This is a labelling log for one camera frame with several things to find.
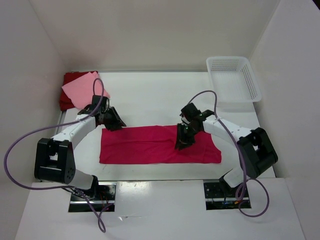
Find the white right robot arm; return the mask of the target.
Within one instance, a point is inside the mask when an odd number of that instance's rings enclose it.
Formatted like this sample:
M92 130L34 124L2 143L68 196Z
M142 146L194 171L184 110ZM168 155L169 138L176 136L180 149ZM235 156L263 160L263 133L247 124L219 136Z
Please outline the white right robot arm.
M278 161L278 155L267 132L258 127L249 129L224 120L212 111L200 111L193 103L181 109L182 123L177 124L175 149L191 149L201 134L218 137L235 146L239 166L219 179L219 191L232 196L244 180L256 179Z

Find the magenta t shirt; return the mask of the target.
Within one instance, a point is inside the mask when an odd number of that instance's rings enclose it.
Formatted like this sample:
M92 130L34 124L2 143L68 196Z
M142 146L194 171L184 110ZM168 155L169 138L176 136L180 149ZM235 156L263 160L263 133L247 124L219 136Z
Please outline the magenta t shirt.
M222 153L210 134L200 132L195 143L175 149L177 126L153 125L102 130L99 163L105 165L220 164Z

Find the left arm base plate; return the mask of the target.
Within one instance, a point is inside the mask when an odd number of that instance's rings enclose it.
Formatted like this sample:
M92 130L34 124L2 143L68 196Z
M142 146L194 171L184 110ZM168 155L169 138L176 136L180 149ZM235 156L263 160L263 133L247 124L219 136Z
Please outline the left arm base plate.
M108 181L100 181L99 182L100 192L94 197L87 197L89 199L90 204L93 209L98 213L106 208L106 212L114 212L115 211L115 198L116 198L116 190L117 183L116 182L108 182ZM88 213L92 212L92 209L86 202L86 200L74 190L68 190L70 195L69 213Z

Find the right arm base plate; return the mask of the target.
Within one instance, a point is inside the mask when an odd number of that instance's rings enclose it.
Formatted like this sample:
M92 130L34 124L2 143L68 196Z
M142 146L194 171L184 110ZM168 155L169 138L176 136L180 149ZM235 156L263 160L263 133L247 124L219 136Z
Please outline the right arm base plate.
M248 193L244 195L242 201L238 201L236 199L236 189L232 189L230 192L224 193L218 180L204 180L203 189L207 211L237 209L240 203L242 203L241 206L244 209L251 208Z

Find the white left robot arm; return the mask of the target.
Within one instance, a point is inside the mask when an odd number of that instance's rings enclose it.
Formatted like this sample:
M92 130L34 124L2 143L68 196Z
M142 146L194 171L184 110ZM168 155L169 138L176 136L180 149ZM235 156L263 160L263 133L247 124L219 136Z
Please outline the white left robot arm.
M71 125L51 138L37 143L34 177L79 189L89 200L96 199L101 191L98 178L76 169L74 150L98 126L109 131L126 126L106 96L94 95L90 104L80 110Z

